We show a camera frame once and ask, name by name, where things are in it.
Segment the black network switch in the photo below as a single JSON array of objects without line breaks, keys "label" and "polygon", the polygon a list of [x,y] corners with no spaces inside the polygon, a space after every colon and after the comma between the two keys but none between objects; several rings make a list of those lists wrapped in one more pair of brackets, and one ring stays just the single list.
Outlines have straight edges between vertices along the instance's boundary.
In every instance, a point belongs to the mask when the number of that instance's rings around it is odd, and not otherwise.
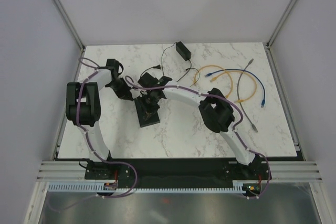
[{"label": "black network switch", "polygon": [[157,103],[146,103],[143,97],[137,97],[134,103],[141,128],[160,123],[158,115],[160,106]]}]

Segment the black power adapter box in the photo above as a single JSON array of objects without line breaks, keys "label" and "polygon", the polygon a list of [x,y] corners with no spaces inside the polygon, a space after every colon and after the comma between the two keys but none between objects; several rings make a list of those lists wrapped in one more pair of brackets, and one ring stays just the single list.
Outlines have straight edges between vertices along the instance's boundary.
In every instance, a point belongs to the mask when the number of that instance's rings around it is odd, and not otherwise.
[{"label": "black power adapter box", "polygon": [[176,42],[175,50],[185,61],[191,59],[191,52],[181,41]]}]

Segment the yellow ethernet cable short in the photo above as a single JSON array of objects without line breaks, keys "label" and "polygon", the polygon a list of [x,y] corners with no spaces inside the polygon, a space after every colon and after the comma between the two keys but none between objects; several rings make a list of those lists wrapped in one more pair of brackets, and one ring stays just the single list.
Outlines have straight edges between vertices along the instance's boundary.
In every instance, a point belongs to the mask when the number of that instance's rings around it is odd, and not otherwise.
[{"label": "yellow ethernet cable short", "polygon": [[201,71],[206,69],[206,68],[217,68],[219,70],[223,70],[224,71],[224,74],[227,74],[229,79],[230,79],[230,90],[229,92],[225,95],[225,98],[229,98],[229,96],[231,95],[232,91],[233,91],[233,78],[231,76],[231,74],[225,70],[223,67],[221,66],[218,66],[218,65],[205,65],[205,66],[202,66],[200,67],[199,69],[196,70],[196,74],[194,75],[194,79],[193,79],[193,84],[191,86],[194,86],[196,85],[196,83],[198,82],[196,76],[198,76],[198,78],[201,77]]}]

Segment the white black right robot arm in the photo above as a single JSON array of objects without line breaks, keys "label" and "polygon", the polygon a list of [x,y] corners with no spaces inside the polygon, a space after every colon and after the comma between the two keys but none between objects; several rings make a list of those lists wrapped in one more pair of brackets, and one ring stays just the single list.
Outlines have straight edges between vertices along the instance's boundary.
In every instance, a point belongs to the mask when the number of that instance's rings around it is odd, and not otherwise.
[{"label": "white black right robot arm", "polygon": [[143,74],[138,84],[145,91],[145,94],[135,99],[140,127],[160,123],[158,110],[161,99],[174,100],[198,108],[205,126],[222,136],[233,151],[241,175],[246,179],[258,175],[262,163],[261,156],[252,151],[237,135],[233,106],[219,89],[213,88],[208,93],[201,93],[183,87],[169,77],[157,79],[149,73]]}]

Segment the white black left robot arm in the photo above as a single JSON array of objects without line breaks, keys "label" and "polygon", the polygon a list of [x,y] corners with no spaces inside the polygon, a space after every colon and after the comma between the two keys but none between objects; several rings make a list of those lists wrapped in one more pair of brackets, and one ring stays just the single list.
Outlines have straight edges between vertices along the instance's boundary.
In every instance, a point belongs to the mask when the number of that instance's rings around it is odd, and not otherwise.
[{"label": "white black left robot arm", "polygon": [[101,162],[97,166],[97,173],[103,179],[114,175],[115,166],[111,153],[106,146],[101,133],[99,120],[101,117],[101,103],[99,91],[110,88],[117,98],[133,101],[131,88],[120,77],[123,65],[116,59],[108,59],[105,66],[96,65],[94,72],[83,82],[69,82],[66,87],[66,118],[81,132],[89,150],[89,159]]}]

